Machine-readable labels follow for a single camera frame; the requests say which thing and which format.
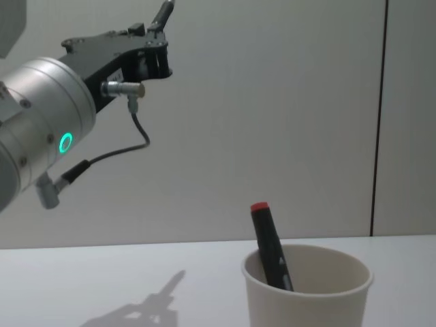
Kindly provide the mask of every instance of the white paper cup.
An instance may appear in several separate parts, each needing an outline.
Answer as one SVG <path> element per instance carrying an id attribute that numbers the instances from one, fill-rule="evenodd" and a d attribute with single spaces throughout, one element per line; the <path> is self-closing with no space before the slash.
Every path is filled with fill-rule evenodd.
<path id="1" fill-rule="evenodd" d="M 258 251 L 244 260 L 251 327 L 361 327 L 373 273 L 358 259 L 311 245 L 284 245 L 295 292 L 266 283 Z"/>

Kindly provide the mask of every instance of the black marker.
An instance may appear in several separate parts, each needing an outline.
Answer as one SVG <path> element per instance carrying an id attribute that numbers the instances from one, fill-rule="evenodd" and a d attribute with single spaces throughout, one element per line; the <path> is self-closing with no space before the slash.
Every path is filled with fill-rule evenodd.
<path id="1" fill-rule="evenodd" d="M 270 286 L 294 291 L 268 203 L 253 204 L 251 218 L 258 238 L 259 254 L 266 281 Z"/>

